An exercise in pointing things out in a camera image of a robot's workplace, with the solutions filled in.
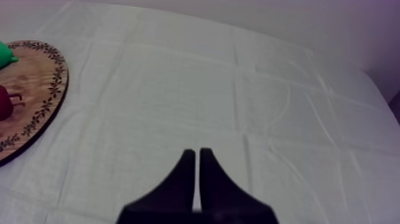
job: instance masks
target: table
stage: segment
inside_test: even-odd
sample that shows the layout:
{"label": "table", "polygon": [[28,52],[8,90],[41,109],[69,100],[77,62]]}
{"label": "table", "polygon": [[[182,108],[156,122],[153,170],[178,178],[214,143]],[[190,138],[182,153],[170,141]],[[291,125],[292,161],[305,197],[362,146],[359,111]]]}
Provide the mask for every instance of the table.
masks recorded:
{"label": "table", "polygon": [[163,11],[0,6],[0,40],[48,42],[70,68],[54,122],[0,168],[0,223],[114,223],[201,147],[281,223],[400,220],[400,129],[350,65]]}

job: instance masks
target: wooden tray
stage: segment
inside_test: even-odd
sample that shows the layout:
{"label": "wooden tray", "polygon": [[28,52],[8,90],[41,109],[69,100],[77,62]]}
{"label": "wooden tray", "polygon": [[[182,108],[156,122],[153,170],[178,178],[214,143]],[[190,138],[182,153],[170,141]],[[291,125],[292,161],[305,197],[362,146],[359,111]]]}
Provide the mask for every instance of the wooden tray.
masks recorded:
{"label": "wooden tray", "polygon": [[16,106],[12,116],[0,122],[0,166],[21,154],[44,132],[60,108],[68,85],[65,59],[53,46],[39,41],[7,45],[19,61],[0,70],[0,85],[9,94],[21,93],[26,105]]}

